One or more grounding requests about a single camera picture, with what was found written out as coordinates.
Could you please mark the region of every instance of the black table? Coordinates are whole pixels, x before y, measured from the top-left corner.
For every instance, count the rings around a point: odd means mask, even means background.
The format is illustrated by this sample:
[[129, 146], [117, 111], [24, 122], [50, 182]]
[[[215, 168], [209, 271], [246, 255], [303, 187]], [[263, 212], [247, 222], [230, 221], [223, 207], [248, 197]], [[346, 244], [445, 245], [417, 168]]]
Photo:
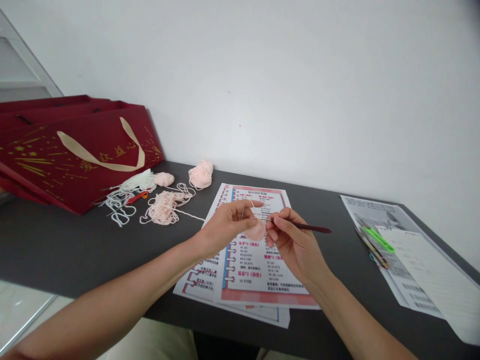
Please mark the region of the black table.
[[[188, 183], [191, 168], [164, 161], [154, 170], [171, 173], [176, 182]], [[292, 208], [308, 223], [332, 229], [329, 235], [315, 234], [328, 266], [363, 306], [420, 359], [480, 359], [480, 347], [461, 342], [446, 321], [397, 303], [355, 233], [339, 193], [215, 171], [212, 185], [199, 191], [182, 210], [205, 217], [221, 183], [285, 189]], [[201, 221], [182, 214], [173, 225], [141, 225], [139, 216], [145, 213], [147, 202], [141, 199], [135, 206], [137, 214], [120, 228], [106, 217], [109, 209], [105, 207], [77, 216], [23, 199], [7, 203], [0, 207], [0, 278], [77, 298], [152, 260], [193, 236], [202, 226]], [[401, 207], [480, 283], [480, 274], [472, 266], [405, 206]], [[305, 358], [350, 358], [322, 311], [292, 309], [289, 329], [282, 329], [174, 295], [170, 289], [145, 316]]]

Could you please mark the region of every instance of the paper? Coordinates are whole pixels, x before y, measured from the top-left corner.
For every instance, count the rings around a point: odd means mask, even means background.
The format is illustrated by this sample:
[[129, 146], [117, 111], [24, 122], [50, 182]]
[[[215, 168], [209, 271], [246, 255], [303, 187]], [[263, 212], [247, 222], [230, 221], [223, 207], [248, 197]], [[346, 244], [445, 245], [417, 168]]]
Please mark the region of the paper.
[[[221, 184], [203, 225], [205, 226], [221, 204], [230, 202], [231, 199], [231, 186], [225, 183]], [[286, 308], [265, 306], [247, 307], [245, 305], [215, 303], [214, 291], [219, 269], [219, 255], [217, 254], [214, 258], [206, 259], [194, 266], [182, 276], [176, 283], [173, 293], [232, 313], [288, 329], [290, 311]]]
[[[421, 231], [417, 224], [397, 205], [367, 201], [344, 195], [340, 195], [340, 197], [356, 227], [361, 227], [359, 223], [359, 219], [361, 219], [373, 228], [384, 226], [389, 229]], [[390, 265], [390, 269], [387, 270], [382, 267], [380, 271], [398, 303], [414, 311], [443, 319], [444, 317], [440, 310], [410, 275], [409, 271], [397, 258], [397, 255], [389, 253], [380, 245], [376, 248]]]
[[421, 234], [378, 226], [398, 258], [421, 285], [458, 337], [480, 346], [480, 288]]
[[[264, 203], [256, 209], [265, 219], [290, 206], [285, 190], [231, 185], [232, 200]], [[264, 240], [251, 241], [242, 233], [219, 253], [223, 276], [216, 278], [214, 301], [221, 304], [269, 305], [279, 308], [320, 309], [285, 264], [277, 248]]]

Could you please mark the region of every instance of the forearm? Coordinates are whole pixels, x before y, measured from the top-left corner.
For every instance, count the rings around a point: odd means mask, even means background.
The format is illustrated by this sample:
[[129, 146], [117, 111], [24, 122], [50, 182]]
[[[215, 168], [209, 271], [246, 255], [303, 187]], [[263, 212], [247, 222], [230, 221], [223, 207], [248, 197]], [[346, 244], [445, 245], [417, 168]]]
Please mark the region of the forearm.
[[123, 338], [202, 252], [192, 238], [81, 296], [12, 351], [27, 359], [96, 359]]
[[331, 272], [306, 285], [354, 359], [416, 359]]

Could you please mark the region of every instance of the hand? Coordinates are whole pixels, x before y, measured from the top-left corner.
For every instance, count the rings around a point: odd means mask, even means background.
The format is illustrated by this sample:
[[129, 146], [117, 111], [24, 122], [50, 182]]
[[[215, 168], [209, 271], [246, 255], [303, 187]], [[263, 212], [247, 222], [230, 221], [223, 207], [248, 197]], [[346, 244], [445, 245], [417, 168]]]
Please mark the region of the hand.
[[261, 201], [237, 200], [227, 202], [216, 210], [212, 218], [195, 236], [205, 259], [213, 258], [238, 234], [253, 228], [260, 221], [250, 208], [261, 208]]
[[314, 234], [289, 222], [307, 224], [295, 211], [285, 207], [267, 219], [273, 219], [266, 222], [267, 245], [270, 248], [276, 245], [285, 264], [302, 284], [317, 284], [331, 274]]

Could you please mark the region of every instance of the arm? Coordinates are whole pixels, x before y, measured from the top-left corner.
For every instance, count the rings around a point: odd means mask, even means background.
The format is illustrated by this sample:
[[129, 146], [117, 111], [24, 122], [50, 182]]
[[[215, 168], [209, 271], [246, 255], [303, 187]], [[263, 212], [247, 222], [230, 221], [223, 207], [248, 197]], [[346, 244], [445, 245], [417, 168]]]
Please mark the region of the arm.
[[354, 359], [416, 359], [348, 291], [330, 271], [311, 231], [284, 219], [306, 222], [292, 209], [269, 216], [267, 244], [277, 246], [286, 265], [305, 285]]
[[128, 334], [188, 269], [255, 226], [256, 219], [241, 220], [243, 211], [244, 216], [252, 216], [250, 206], [247, 200], [222, 205], [194, 237], [79, 297], [20, 341], [4, 359], [96, 359]]

